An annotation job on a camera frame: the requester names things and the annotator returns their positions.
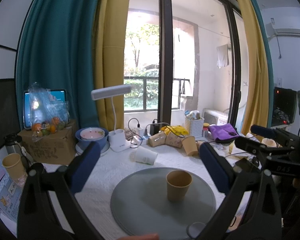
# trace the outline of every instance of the yellow curtain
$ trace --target yellow curtain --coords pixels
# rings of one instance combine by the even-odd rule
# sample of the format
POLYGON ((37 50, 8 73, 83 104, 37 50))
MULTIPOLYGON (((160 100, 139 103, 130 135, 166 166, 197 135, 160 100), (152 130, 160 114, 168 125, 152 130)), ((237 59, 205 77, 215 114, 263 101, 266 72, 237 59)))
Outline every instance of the yellow curtain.
POLYGON ((249 50, 249 88, 241 132, 253 124, 267 127, 269 79, 265 46, 257 15, 250 0, 237 0, 241 10, 249 50))
MULTIPOLYGON (((123 84, 124 43, 129 0, 100 0, 93 40, 95 89, 123 84)), ((123 128, 123 96, 113 98, 117 127, 123 128)), ((100 126, 114 128, 111 100, 96 101, 100 126)))

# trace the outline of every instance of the teal curtain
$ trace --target teal curtain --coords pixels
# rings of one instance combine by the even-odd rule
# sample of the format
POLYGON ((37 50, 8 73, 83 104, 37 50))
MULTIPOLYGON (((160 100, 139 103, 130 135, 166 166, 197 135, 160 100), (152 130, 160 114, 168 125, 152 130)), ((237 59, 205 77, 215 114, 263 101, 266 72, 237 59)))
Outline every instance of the teal curtain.
POLYGON ((98 126, 90 92, 92 27, 98 0, 34 0, 18 50, 16 93, 20 124, 23 92, 41 87, 67 90, 70 117, 78 127, 98 126))
POLYGON ((270 53, 270 48, 269 48, 269 42, 267 39, 266 29, 265 29, 265 25, 263 23, 259 5, 257 3, 257 0, 251 0, 251 3, 253 5, 253 8, 257 15, 257 19, 258 19, 260 29, 261 29, 263 43, 265 45, 265 50, 266 50, 266 57, 267 57, 267 64, 268 64, 268 77, 269 77, 269 113, 268 113, 267 127, 270 128, 271 120, 272 120, 272 112, 273 112, 273 97, 274 97, 272 59, 271 59, 271 53, 270 53))

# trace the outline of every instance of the purple cloth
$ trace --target purple cloth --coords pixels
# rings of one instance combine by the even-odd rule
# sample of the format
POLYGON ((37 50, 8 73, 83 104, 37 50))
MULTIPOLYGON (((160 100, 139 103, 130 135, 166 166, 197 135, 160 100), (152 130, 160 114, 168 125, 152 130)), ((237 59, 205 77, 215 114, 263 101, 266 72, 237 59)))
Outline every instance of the purple cloth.
POLYGON ((216 142, 231 142, 239 137, 237 131, 229 123, 225 125, 210 125, 208 129, 216 142))

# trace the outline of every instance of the blue foam pad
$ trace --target blue foam pad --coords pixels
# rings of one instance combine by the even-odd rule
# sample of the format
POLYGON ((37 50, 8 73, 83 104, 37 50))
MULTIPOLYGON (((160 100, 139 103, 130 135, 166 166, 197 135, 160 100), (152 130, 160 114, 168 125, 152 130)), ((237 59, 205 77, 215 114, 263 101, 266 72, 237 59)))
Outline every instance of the blue foam pad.
POLYGON ((203 143, 200 146, 199 156, 218 191, 227 195, 232 187, 233 180, 229 177, 229 171, 232 171, 231 165, 225 158, 219 156, 209 143, 203 143))
POLYGON ((77 156, 69 164, 66 180, 72 194, 80 192, 88 180, 94 166, 100 158, 100 146, 92 141, 82 155, 77 156))

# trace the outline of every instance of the wall socket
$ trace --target wall socket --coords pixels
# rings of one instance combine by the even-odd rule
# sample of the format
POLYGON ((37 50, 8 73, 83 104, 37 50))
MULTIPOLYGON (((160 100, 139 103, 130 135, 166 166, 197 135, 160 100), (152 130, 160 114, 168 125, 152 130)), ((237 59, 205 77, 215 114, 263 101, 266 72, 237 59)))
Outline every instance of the wall socket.
POLYGON ((282 78, 277 78, 277 87, 281 88, 283 86, 282 82, 282 78))

